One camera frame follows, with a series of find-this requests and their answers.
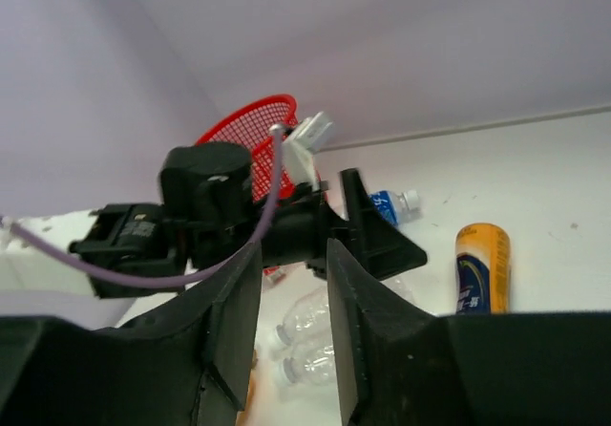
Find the red label cola bottle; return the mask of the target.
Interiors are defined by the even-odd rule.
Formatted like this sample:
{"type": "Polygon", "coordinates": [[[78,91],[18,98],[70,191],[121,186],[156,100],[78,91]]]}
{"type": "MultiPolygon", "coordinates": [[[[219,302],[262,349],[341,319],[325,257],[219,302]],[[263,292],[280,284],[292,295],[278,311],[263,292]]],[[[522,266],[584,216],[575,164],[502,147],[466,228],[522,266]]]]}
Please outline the red label cola bottle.
{"type": "Polygon", "coordinates": [[[272,288],[278,285],[292,271],[291,266],[274,266],[263,271],[263,285],[272,288]]]}

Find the clear crushed plastic bottle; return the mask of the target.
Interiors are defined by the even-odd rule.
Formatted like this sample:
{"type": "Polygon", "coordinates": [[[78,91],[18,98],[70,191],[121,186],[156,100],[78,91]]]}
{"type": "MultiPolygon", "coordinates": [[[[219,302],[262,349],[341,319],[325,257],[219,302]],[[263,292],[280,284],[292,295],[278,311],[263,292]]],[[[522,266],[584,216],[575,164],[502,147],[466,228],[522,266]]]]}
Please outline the clear crushed plastic bottle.
{"type": "Polygon", "coordinates": [[[322,387],[337,381],[332,341],[311,339],[300,342],[277,364],[273,379],[279,389],[296,386],[322,387]]]}

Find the blue label plastic bottle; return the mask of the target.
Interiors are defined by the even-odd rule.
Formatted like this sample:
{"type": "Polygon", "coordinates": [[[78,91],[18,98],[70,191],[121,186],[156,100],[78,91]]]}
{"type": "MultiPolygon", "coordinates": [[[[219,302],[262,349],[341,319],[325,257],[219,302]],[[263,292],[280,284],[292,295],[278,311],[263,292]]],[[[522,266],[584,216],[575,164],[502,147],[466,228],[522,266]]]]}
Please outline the blue label plastic bottle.
{"type": "Polygon", "coordinates": [[[421,217],[421,201],[415,190],[401,193],[381,190],[370,194],[369,198],[380,215],[395,227],[421,217]]]}

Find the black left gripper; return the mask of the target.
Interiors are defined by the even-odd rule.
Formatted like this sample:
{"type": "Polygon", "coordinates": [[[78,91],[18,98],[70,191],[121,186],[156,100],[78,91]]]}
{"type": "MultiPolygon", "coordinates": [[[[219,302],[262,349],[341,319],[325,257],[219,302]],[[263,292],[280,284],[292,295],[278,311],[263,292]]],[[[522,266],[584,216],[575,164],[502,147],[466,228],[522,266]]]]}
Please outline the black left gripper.
{"type": "Polygon", "coordinates": [[[279,201],[261,241],[265,270],[305,264],[317,278],[327,276],[327,241],[340,241],[379,281],[427,263],[424,249],[386,221],[374,207],[357,168],[340,172],[347,220],[320,190],[299,184],[279,201]]]}

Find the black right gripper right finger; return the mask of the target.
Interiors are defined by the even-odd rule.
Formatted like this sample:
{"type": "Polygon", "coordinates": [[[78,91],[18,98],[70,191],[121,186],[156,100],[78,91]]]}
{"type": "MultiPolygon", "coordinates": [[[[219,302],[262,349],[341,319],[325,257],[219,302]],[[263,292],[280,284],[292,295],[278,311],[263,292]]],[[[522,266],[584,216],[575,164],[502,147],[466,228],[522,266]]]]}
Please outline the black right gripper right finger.
{"type": "Polygon", "coordinates": [[[338,241],[327,290],[345,425],[606,425],[606,312],[434,316],[338,241]]]}

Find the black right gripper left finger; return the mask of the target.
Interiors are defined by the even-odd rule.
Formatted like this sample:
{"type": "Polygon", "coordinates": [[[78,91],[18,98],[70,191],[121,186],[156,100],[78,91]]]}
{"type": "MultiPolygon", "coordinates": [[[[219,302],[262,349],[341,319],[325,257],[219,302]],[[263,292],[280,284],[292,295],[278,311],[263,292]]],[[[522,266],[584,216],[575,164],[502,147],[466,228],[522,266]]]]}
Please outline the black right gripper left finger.
{"type": "Polygon", "coordinates": [[[262,254],[120,328],[51,317],[1,321],[5,425],[232,425],[246,404],[262,254]]]}

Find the yellow blue label bottle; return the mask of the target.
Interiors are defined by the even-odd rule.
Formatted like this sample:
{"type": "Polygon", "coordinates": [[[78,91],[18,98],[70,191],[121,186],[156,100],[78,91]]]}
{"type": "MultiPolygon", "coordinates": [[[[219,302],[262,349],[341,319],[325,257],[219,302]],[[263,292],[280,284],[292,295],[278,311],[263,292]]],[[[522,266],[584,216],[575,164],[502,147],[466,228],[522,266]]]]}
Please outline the yellow blue label bottle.
{"type": "Polygon", "coordinates": [[[499,226],[469,224],[455,239],[458,314],[510,311],[511,241],[499,226]]]}

